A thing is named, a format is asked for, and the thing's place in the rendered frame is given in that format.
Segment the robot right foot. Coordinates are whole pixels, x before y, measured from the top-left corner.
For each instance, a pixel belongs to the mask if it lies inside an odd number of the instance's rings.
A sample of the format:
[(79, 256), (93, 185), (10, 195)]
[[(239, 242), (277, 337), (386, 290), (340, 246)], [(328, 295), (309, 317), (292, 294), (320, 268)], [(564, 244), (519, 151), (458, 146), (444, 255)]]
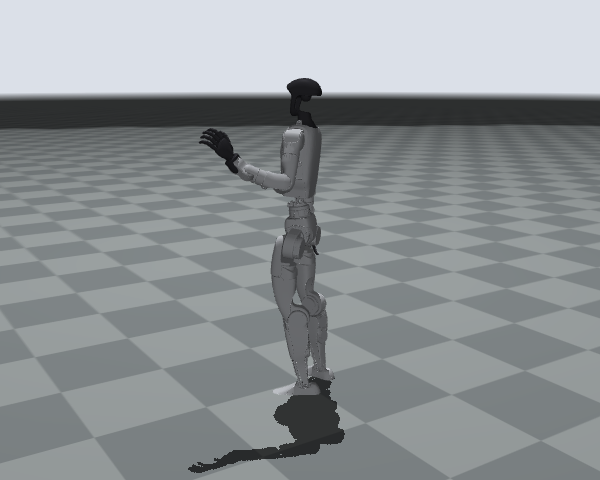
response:
[[(316, 367), (317, 367), (317, 364), (316, 364)], [(314, 370), (314, 365), (307, 366), (308, 376), (317, 377), (317, 378), (320, 378), (323, 380), (333, 380), (334, 379), (333, 371), (330, 368), (325, 368), (324, 366), (322, 366), (322, 367), (323, 367), (322, 371), (318, 371), (318, 370), (316, 371), (316, 369)]]

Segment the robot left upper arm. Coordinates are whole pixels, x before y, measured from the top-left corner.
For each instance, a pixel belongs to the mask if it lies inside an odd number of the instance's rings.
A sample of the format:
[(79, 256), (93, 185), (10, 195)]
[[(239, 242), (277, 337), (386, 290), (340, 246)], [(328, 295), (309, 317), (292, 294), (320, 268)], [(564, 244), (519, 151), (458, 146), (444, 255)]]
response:
[(291, 129), (283, 133), (281, 166), (283, 174), (290, 178), (291, 185), (285, 190), (274, 189), (275, 192), (284, 194), (292, 190), (296, 179), (300, 150), (304, 147), (304, 143), (305, 136), (302, 129)]

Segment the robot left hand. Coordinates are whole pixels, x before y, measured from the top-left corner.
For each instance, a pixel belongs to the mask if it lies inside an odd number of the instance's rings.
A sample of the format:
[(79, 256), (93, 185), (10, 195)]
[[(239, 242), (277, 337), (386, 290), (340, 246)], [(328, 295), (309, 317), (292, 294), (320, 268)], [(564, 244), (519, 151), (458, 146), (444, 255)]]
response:
[[(205, 139), (209, 140), (210, 142), (201, 140), (199, 142), (199, 144), (203, 143), (205, 145), (208, 145), (210, 148), (212, 148), (216, 152), (217, 155), (219, 155), (221, 158), (224, 158), (226, 160), (225, 164), (227, 165), (227, 167), (233, 173), (237, 174), (238, 169), (233, 164), (233, 162), (238, 157), (239, 158), (241, 158), (241, 157), (237, 153), (233, 153), (233, 146), (231, 145), (231, 142), (230, 142), (228, 136), (225, 134), (225, 132), (217, 131), (216, 129), (209, 128), (207, 131), (204, 131), (202, 134), (209, 135), (209, 136), (202, 135), (200, 138), (201, 139), (205, 138)], [(210, 136), (212, 136), (215, 140)]]

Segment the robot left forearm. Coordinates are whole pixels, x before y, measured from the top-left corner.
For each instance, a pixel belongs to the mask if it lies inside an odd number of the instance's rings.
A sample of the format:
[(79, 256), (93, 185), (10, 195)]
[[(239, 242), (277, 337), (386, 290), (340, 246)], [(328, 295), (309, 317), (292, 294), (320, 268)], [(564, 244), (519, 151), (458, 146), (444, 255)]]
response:
[(244, 181), (250, 181), (251, 183), (260, 185), (261, 188), (273, 188), (273, 189), (288, 189), (291, 185), (291, 180), (287, 175), (272, 173), (270, 171), (264, 171), (254, 167), (251, 164), (246, 163), (243, 159), (237, 158), (233, 164), (238, 169), (238, 175)]

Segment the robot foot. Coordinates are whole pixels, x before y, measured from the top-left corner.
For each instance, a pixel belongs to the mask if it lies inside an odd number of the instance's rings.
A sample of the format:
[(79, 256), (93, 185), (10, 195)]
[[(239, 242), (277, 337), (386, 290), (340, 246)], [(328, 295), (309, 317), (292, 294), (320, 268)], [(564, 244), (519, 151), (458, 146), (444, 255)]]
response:
[[(316, 364), (316, 367), (317, 367), (317, 364)], [(333, 380), (334, 379), (333, 371), (330, 368), (325, 368), (324, 366), (322, 366), (322, 367), (323, 367), (322, 371), (318, 371), (318, 370), (316, 371), (316, 369), (314, 370), (314, 365), (307, 366), (308, 376), (317, 377), (317, 378), (320, 378), (323, 380)]]
[[(307, 386), (307, 384), (304, 384), (304, 386)], [(303, 386), (301, 388), (301, 387), (298, 387), (297, 381), (288, 386), (274, 389), (272, 392), (274, 394), (279, 394), (279, 395), (318, 395), (321, 393), (320, 388), (317, 383), (315, 383), (315, 382), (309, 383), (308, 382), (307, 388), (303, 388)]]

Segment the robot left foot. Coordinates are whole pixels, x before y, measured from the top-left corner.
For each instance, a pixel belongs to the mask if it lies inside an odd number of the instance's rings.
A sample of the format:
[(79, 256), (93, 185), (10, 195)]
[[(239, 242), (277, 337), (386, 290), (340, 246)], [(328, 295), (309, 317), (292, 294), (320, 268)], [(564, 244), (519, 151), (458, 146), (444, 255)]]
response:
[[(304, 386), (307, 386), (307, 384), (304, 384)], [(279, 395), (318, 395), (321, 393), (320, 388), (317, 383), (315, 383), (315, 382), (309, 383), (308, 382), (307, 388), (303, 388), (303, 386), (301, 388), (301, 387), (298, 387), (297, 381), (288, 386), (274, 389), (272, 392), (274, 394), (279, 394)]]

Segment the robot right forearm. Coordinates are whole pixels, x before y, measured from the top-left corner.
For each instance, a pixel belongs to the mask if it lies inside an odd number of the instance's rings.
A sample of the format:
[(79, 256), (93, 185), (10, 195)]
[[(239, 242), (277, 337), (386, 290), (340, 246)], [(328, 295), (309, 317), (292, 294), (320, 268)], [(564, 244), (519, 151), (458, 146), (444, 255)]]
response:
[[(315, 190), (316, 193), (316, 190)], [(315, 195), (315, 194), (314, 194)], [(304, 198), (304, 201), (309, 204), (309, 208), (310, 208), (310, 213), (314, 213), (314, 196), (311, 198)]]

